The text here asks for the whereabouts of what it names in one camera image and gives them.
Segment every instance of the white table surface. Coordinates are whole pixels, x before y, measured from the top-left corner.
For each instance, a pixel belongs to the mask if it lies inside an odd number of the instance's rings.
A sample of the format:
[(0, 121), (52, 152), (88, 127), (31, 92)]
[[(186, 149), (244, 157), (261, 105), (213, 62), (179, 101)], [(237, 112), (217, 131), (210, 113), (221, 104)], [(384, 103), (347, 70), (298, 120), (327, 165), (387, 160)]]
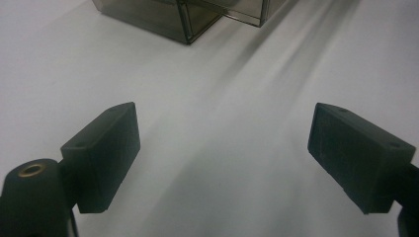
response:
[(2, 180), (136, 103), (141, 150), (108, 211), (74, 208), (80, 236), (397, 236), (399, 204), (363, 215), (306, 145), (322, 102), (419, 146), (417, 0), (299, 0), (191, 46), (91, 1), (0, 5)]

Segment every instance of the transparent plastic box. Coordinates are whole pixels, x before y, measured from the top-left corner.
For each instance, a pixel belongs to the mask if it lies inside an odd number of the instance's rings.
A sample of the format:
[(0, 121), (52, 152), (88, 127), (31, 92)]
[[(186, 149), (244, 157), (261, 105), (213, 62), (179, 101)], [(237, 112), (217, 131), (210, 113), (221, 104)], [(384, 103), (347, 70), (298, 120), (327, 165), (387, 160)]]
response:
[(262, 27), (286, 0), (189, 0), (237, 21)]
[(186, 44), (221, 16), (261, 27), (286, 0), (93, 0), (105, 15)]
[(221, 16), (176, 0), (93, 0), (105, 15), (173, 40), (192, 43)]

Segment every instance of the white surface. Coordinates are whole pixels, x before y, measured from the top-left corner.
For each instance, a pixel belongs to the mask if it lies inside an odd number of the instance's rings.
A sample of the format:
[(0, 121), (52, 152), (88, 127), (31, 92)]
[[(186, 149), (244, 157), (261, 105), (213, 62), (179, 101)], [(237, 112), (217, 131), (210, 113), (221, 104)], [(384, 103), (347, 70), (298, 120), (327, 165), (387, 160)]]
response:
[(397, 236), (399, 205), (362, 215), (306, 144), (323, 102), (419, 146), (417, 0), (299, 0), (191, 46), (91, 1), (1, 5), (2, 179), (136, 103), (141, 151), (108, 211), (74, 209), (80, 236)]

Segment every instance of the screw hole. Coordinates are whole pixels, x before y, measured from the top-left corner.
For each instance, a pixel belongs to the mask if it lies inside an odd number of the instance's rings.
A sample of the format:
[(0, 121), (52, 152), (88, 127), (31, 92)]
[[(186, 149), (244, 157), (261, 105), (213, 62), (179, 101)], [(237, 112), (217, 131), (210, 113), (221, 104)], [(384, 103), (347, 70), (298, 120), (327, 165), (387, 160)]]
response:
[(396, 142), (390, 142), (390, 146), (395, 147), (395, 148), (399, 148), (400, 145)]
[(86, 142), (80, 141), (76, 143), (76, 147), (83, 147), (83, 146), (86, 146)]
[(41, 173), (44, 169), (45, 169), (45, 165), (44, 164), (30, 165), (30, 166), (27, 166), (24, 169), (22, 169), (19, 172), (19, 176), (22, 177), (22, 178), (27, 178), (27, 177), (35, 176), (35, 175)]

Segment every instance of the black mount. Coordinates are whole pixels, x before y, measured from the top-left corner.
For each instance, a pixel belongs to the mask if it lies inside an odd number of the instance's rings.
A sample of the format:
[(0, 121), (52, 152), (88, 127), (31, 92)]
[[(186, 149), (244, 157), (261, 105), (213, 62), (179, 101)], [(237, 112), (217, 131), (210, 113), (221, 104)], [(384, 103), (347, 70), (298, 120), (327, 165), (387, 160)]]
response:
[(364, 214), (388, 213), (399, 202), (401, 237), (419, 236), (415, 149), (346, 109), (316, 105), (308, 151)]
[(0, 198), (0, 236), (78, 236), (72, 213), (108, 209), (140, 148), (134, 103), (101, 113), (61, 147), (63, 160), (12, 170)]

